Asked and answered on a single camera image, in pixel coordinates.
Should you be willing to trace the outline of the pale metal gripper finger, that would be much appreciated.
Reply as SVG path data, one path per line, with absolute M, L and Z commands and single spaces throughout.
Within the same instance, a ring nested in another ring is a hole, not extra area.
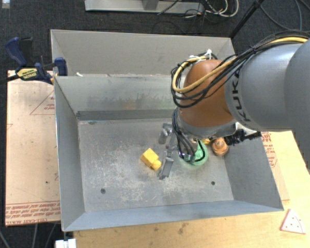
M 174 159 L 172 158 L 172 153 L 165 151 L 164 152 L 164 162 L 162 169 L 159 173 L 159 179 L 164 180 L 165 178 L 168 178 L 173 166 Z
M 162 130 L 159 134 L 159 138 L 158 138 L 158 143 L 159 144 L 165 144 L 166 143 L 166 140 L 167 138 L 171 135 L 172 133 L 172 124 L 169 123 L 169 122 L 165 122 L 163 125 L 162 125 Z

